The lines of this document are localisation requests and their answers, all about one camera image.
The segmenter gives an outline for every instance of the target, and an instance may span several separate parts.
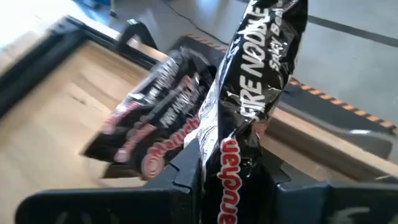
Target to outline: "orange and black striped tape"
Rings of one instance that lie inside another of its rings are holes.
[[[201,42],[203,44],[206,44],[206,45],[208,45],[210,47],[213,47],[214,49],[219,50],[219,51],[221,51],[223,53],[225,53],[227,51],[227,49],[225,47],[216,45],[216,44],[214,44],[214,43],[212,43],[212,42],[210,42],[210,41],[208,41],[208,40],[206,40],[204,38],[198,37],[198,36],[196,36],[194,34],[188,34],[187,37],[195,39],[195,40],[197,40],[197,41],[199,41],[199,42]],[[321,92],[320,90],[314,89],[314,88],[312,88],[312,87],[310,87],[308,85],[300,83],[297,80],[291,79],[289,81],[289,83],[291,85],[294,85],[294,86],[300,86],[300,88],[302,90],[305,90],[305,91],[307,91],[307,92],[309,92],[309,93],[311,93],[311,94],[313,94],[315,96],[319,96],[320,98],[322,98],[324,100],[330,101],[334,105],[340,106],[340,107],[342,107],[342,108],[344,108],[344,109],[346,109],[346,110],[348,110],[350,112],[355,113],[358,116],[365,117],[366,119],[368,119],[368,120],[370,120],[370,121],[372,121],[374,123],[380,124],[381,126],[387,128],[387,129],[390,129],[396,135],[398,135],[397,126],[395,126],[394,124],[392,124],[389,121],[384,121],[383,119],[381,119],[381,118],[379,118],[377,116],[373,116],[373,115],[367,113],[366,111],[363,111],[361,109],[358,109],[358,108],[354,107],[353,105],[349,105],[349,104],[347,104],[347,103],[345,103],[345,102],[343,102],[341,100],[337,100],[336,98],[334,98],[334,97],[332,97],[330,95],[327,95],[327,94]]]

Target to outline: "gray floor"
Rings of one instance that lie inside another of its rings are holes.
[[[108,9],[92,14],[116,30],[135,18],[150,29],[166,51],[180,36],[192,33],[222,45],[176,15],[163,0],[117,0],[119,19]],[[246,4],[236,0],[168,0],[201,29],[229,42]],[[310,0],[309,14],[368,32],[398,39],[398,1]],[[339,100],[398,124],[398,48],[308,23],[295,76]]]

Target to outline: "black metal frame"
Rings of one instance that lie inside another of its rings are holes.
[[[122,42],[115,42],[113,38],[72,17],[63,20],[41,45],[1,77],[0,117],[89,40],[116,50],[146,69],[152,68],[157,63],[156,59],[126,44],[128,37],[134,35],[134,29],[129,27],[128,30],[128,34],[122,34],[126,37],[122,38]],[[263,160],[267,164],[265,178],[268,185],[264,189],[266,203],[262,219],[267,223],[330,223],[344,215],[345,219],[357,221],[355,223],[387,223],[398,214],[396,185],[321,183],[267,150],[264,150]],[[164,171],[143,187],[42,192],[20,204],[16,223],[81,223],[82,220],[86,223],[198,223],[200,164],[199,145],[194,140]],[[347,211],[342,214],[342,210],[351,207],[362,210],[357,210],[355,214]]]
[[[136,34],[144,36],[145,38],[142,38],[142,40],[147,40],[150,34],[143,27],[145,25],[139,22],[129,24],[126,27],[126,31],[128,31],[126,37],[132,37]],[[148,70],[158,62],[156,59],[129,47],[126,44],[128,40],[129,38],[123,38],[122,41],[115,42],[112,37],[85,25],[79,20],[66,17],[52,28],[50,34],[38,47],[32,49],[0,78],[0,118],[87,41],[93,41],[107,49],[115,50],[122,57]]]

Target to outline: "wire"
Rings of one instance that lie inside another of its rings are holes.
[[[211,33],[207,32],[207,31],[205,31],[205,30],[199,28],[198,25],[196,25],[194,22],[192,22],[192,20],[191,20],[190,18],[188,18],[188,17],[186,17],[186,16],[180,14],[179,12],[177,12],[177,11],[167,2],[167,0],[163,0],[163,2],[164,2],[164,4],[167,5],[167,7],[169,7],[171,10],[173,10],[173,12],[176,13],[176,15],[178,15],[178,16],[180,16],[180,17],[186,19],[186,20],[187,20],[188,22],[190,22],[196,29],[200,30],[201,32],[204,32],[205,34],[207,34],[207,35],[209,35],[210,37],[216,39],[218,42],[221,42],[222,44],[229,45],[229,43],[224,42],[224,41],[220,40],[219,38],[217,38],[216,36],[214,36],[213,34],[211,34]]]

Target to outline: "plywood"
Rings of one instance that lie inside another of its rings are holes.
[[[364,164],[364,166],[372,167],[387,175],[398,178],[398,166],[396,164],[381,159],[370,152],[366,152],[362,148],[339,138],[325,129],[319,128],[314,124],[278,108],[275,109],[273,118],[283,121],[287,124],[288,128],[294,128],[303,133],[307,133],[324,145],[331,146],[336,151],[336,154],[341,154],[352,161],[360,162]],[[322,149],[319,149],[316,153],[321,154],[324,152],[322,152]]]
[[[89,43],[2,119],[0,223],[12,223],[18,203],[40,190],[102,187],[94,175],[106,164],[78,154],[146,75],[146,70]],[[135,187],[143,182],[108,184]]]
[[[286,163],[295,167],[304,174],[309,175],[315,180],[336,180],[346,183],[354,182],[354,180],[346,177],[345,175],[331,170],[323,164],[304,156],[303,154],[297,152],[294,148],[274,139],[271,136],[264,136],[261,139],[261,145]]]

